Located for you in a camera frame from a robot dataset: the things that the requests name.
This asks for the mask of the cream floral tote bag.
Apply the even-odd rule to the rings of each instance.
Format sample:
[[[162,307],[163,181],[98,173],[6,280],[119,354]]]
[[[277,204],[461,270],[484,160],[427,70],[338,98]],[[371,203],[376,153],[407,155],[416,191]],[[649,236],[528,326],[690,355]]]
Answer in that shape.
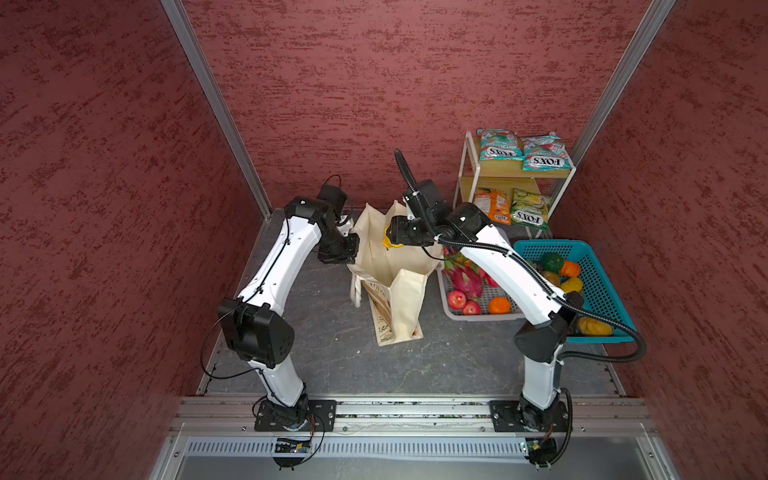
[[[366,205],[352,232],[359,236],[352,275],[350,300],[361,306],[368,296],[377,344],[393,345],[421,339],[419,323],[429,276],[442,267],[437,245],[425,248],[394,247],[388,244],[386,229],[406,207],[395,201],[385,213]]]

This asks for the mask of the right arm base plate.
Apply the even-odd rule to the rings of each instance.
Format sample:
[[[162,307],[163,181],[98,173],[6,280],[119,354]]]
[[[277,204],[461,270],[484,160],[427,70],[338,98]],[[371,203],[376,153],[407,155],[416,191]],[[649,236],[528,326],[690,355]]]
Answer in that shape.
[[[565,433],[571,420],[566,403],[560,400],[544,410],[526,400],[493,400],[489,409],[497,433]]]

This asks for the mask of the yellow lemon fruit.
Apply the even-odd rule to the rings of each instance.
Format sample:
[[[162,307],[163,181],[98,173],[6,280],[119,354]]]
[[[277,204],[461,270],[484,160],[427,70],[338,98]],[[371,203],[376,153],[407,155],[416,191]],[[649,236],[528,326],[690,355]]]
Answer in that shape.
[[[391,248],[402,248],[402,247],[403,247],[403,245],[402,245],[402,244],[394,244],[394,243],[392,243],[392,242],[390,241],[390,239],[389,239],[387,236],[384,236],[384,237],[383,237],[383,239],[382,239],[382,245],[383,245],[383,246],[384,246],[386,249],[391,249]]]

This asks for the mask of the pink dragon fruit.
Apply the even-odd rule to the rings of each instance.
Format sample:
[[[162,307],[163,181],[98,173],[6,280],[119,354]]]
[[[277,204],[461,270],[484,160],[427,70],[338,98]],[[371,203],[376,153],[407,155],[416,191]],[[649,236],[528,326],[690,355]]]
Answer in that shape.
[[[464,293],[472,300],[479,300],[482,297],[482,279],[472,268],[451,258],[445,260],[444,266],[455,290]]]

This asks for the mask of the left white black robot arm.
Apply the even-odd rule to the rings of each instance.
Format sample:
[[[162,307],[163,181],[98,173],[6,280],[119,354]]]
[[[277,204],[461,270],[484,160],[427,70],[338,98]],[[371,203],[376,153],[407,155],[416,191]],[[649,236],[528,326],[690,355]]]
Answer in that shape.
[[[314,198],[298,196],[285,208],[280,233],[262,266],[217,310],[228,348],[259,374],[265,410],[287,430],[310,418],[305,383],[290,357],[295,331],[283,318],[288,294],[312,251],[324,264],[352,264],[359,249],[354,222],[344,214],[347,195],[324,186]]]

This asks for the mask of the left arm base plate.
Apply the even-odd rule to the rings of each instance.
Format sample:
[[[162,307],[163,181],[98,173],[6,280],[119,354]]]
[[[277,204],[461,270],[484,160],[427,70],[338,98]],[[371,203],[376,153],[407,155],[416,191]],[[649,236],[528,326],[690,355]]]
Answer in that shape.
[[[263,400],[253,409],[256,432],[324,433],[334,429],[338,402],[301,397],[293,407]]]

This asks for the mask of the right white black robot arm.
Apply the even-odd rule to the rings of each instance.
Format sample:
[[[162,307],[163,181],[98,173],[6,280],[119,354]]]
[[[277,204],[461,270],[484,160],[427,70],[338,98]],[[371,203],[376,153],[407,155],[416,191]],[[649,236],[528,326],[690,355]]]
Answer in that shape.
[[[552,428],[560,420],[558,355],[573,319],[567,313],[568,295],[515,252],[506,235],[472,203],[459,205],[439,223],[426,213],[396,215],[385,235],[394,245],[438,243],[460,251],[514,301],[526,320],[514,336],[525,357],[520,422],[529,431]]]

